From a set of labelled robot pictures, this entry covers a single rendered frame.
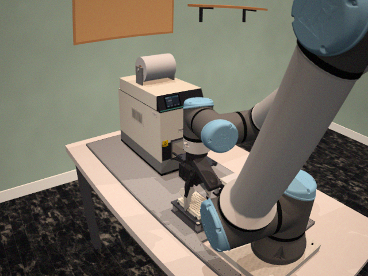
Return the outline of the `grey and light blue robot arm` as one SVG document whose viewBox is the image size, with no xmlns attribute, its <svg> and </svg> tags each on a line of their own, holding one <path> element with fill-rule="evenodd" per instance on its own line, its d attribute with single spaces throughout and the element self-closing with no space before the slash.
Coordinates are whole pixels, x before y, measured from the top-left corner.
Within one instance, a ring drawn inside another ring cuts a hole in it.
<svg viewBox="0 0 368 276">
<path fill-rule="evenodd" d="M 301 168 L 368 72 L 368 0 L 294 0 L 291 16 L 297 45 L 268 97 L 224 114 L 209 98 L 183 104 L 186 152 L 225 153 L 255 140 L 238 178 L 203 201 L 200 215 L 214 250 L 251 243 L 272 265 L 294 263 L 305 252 L 317 184 Z"/>
</svg>

